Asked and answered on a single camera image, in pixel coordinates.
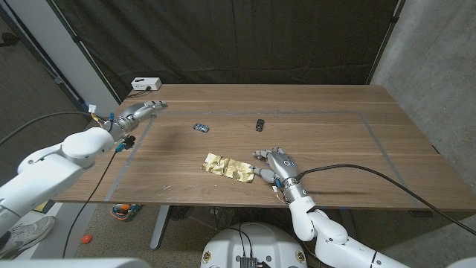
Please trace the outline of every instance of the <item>wooden table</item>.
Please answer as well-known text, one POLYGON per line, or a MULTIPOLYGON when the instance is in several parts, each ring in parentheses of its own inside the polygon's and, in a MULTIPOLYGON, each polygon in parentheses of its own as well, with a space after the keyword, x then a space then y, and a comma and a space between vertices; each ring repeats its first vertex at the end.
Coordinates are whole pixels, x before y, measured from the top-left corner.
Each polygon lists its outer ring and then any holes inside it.
MULTIPOLYGON (((150 100, 169 108, 132 133, 137 144, 116 155, 91 202, 283 207, 259 176, 244 183, 201 169, 208 153, 264 168, 251 152, 282 147, 299 171, 363 165, 443 210, 476 209, 476 196, 381 86, 163 85, 126 99, 118 112, 150 100), (254 130, 259 118, 265 121, 261 133, 254 130), (197 122, 210 131, 194 130, 197 122)), ((56 200, 86 201, 111 155, 97 157, 56 200)), ((311 173, 302 183, 320 207, 426 209, 362 170, 311 173)))

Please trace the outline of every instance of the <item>white box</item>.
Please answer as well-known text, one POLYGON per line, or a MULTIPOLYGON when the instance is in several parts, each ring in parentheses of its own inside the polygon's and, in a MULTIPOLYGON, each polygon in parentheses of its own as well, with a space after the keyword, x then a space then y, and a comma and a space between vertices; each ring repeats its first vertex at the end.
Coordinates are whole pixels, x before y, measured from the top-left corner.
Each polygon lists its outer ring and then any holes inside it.
POLYGON ((131 82, 134 90, 146 90, 150 86, 150 90, 158 90, 162 86, 162 82, 158 77, 136 77, 131 82))

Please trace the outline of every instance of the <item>black curtain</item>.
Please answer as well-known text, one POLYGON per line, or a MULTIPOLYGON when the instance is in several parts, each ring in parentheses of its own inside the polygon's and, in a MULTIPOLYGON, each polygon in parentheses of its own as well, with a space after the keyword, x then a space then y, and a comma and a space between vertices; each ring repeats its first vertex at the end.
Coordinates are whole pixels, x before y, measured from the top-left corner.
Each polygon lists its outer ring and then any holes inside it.
POLYGON ((398 0, 55 2, 124 99, 134 77, 365 84, 398 0))

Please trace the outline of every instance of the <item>crumpled gold wrapper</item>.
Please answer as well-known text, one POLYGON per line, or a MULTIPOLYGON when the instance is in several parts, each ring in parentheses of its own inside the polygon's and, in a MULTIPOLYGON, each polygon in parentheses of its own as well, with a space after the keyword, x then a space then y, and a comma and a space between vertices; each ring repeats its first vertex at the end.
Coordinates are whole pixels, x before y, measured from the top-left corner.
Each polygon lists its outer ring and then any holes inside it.
POLYGON ((202 165, 202 170, 223 175, 241 182, 252 182, 254 173, 250 166, 250 164, 209 153, 202 165))

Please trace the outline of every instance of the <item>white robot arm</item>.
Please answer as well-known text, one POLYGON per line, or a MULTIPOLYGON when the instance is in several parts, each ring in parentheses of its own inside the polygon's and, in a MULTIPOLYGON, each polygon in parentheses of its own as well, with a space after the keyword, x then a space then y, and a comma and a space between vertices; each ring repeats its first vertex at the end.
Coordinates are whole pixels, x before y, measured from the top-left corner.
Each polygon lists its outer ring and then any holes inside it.
POLYGON ((318 209, 309 212, 315 202, 307 195, 292 158, 283 149, 258 150, 253 153, 258 159, 266 159, 271 170, 253 167, 254 172, 265 181, 275 183, 283 190, 289 202, 295 234, 302 241, 317 238, 315 254, 332 267, 406 267, 398 261, 377 252, 348 236, 346 229, 331 220, 318 209))
POLYGON ((114 147, 129 149, 135 140, 129 133, 165 108, 162 101, 132 105, 104 128, 72 134, 60 144, 30 154, 20 164, 19 175, 0 188, 0 236, 33 208, 70 188, 94 165, 96 156, 114 147))

